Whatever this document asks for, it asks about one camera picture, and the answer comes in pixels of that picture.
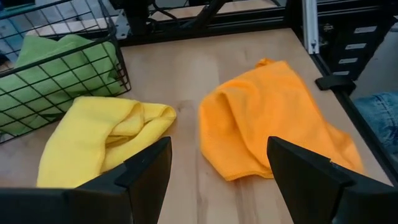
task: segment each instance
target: black metal frame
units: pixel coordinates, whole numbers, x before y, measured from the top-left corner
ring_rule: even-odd
[[[355,17],[348,14],[345,17],[339,16],[333,20],[323,20],[323,16],[320,15],[320,27],[332,27],[332,30],[329,31],[320,29],[320,36],[323,37],[323,41],[328,42],[321,48],[320,53],[333,73],[342,75],[342,72],[346,72],[352,80],[358,79],[391,26],[397,21],[391,14],[383,13],[388,12],[388,10],[390,9],[384,8],[383,5],[362,6],[356,10],[357,12],[360,11],[360,14],[357,13]],[[354,20],[355,23],[347,23],[346,21],[349,20]],[[374,27],[375,30],[374,32],[357,34],[357,27]],[[358,49],[347,49],[352,44],[364,45]],[[342,59],[347,58],[355,58],[357,61],[355,63],[340,63]]]
[[[368,21],[369,18],[391,18],[398,14],[398,1],[396,0],[337,0],[318,3],[318,22],[328,24],[331,22],[345,23],[346,21]],[[197,17],[179,19],[178,26],[175,20],[158,21],[147,29],[147,33],[134,35],[131,32],[125,39],[119,39],[121,46],[132,46],[140,44],[151,44],[172,40],[192,39],[225,34],[237,34],[260,30],[291,28],[296,36],[303,41],[302,33],[302,2],[289,0],[285,7],[268,9],[256,9],[249,11],[230,12],[216,14],[217,9],[212,12],[200,13],[198,16],[213,15],[205,20],[207,24],[200,27],[192,27]],[[329,66],[319,54],[311,55],[323,76],[333,75]],[[365,140],[374,157],[380,163],[384,172],[391,182],[398,186],[398,166],[383,151],[382,144],[377,139],[372,129],[365,122],[355,105],[349,98],[349,93],[344,90],[333,90],[336,98],[347,112],[349,118]]]

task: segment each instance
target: black cable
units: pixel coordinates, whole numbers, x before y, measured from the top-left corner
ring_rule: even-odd
[[[281,6],[278,0],[270,0],[270,1],[272,1],[272,3],[274,3],[278,7]]]
[[[177,27],[181,27],[180,21],[177,17],[175,17],[175,15],[165,11],[164,9],[162,9],[161,7],[159,7],[156,2],[154,1],[152,3],[152,5],[154,6],[155,10],[162,13],[163,15],[169,16],[170,18],[172,18],[176,23],[177,23]]]
[[[184,3],[184,5],[181,6],[181,7],[160,7],[160,8],[163,9],[163,10],[181,9],[181,8],[187,6],[188,1],[189,1],[189,0],[186,0],[185,3]],[[153,15],[153,14],[154,14],[155,12],[157,12],[157,11],[158,11],[158,10],[156,10],[156,9],[155,9],[155,10],[150,10],[150,11],[149,11],[149,14],[150,14],[150,15]]]

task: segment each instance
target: black wire basket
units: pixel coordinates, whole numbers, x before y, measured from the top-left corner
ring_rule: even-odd
[[[112,17],[95,3],[99,13],[87,0],[0,12],[0,143],[60,120],[76,97],[131,89]]]

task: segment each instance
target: wooden tabletop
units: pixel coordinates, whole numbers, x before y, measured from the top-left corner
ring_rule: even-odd
[[[354,139],[367,175],[391,184],[290,29],[251,32],[123,48],[132,90],[123,97],[165,103],[177,120],[172,173],[160,224],[292,223],[276,182],[252,176],[226,182],[200,152],[197,110],[203,97],[254,67],[261,58],[285,60],[304,79],[324,117]],[[57,124],[0,145],[0,186],[32,187],[45,142]]]

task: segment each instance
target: microfiber cloth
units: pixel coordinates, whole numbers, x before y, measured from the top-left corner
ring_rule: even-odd
[[[78,35],[66,35],[59,41],[27,35],[15,67],[19,68],[92,42]],[[1,78],[0,111],[15,108],[0,113],[0,132],[13,135],[29,132],[30,128],[15,121],[21,118],[30,127],[39,128],[48,121],[34,114],[34,111],[39,111],[40,115],[49,120],[55,119],[56,114],[62,114],[71,107],[73,98],[87,95],[87,90],[95,96],[116,95],[121,91],[121,86],[116,81],[114,64],[117,64],[115,48],[112,43],[104,42],[28,68],[17,75]]]
[[[45,145],[37,186],[78,187],[156,142],[175,117],[167,105],[79,97]]]
[[[269,136],[363,173],[354,142],[325,121],[286,62],[261,60],[254,70],[220,85],[201,102],[199,120],[201,151],[226,180],[247,175],[273,178]]]

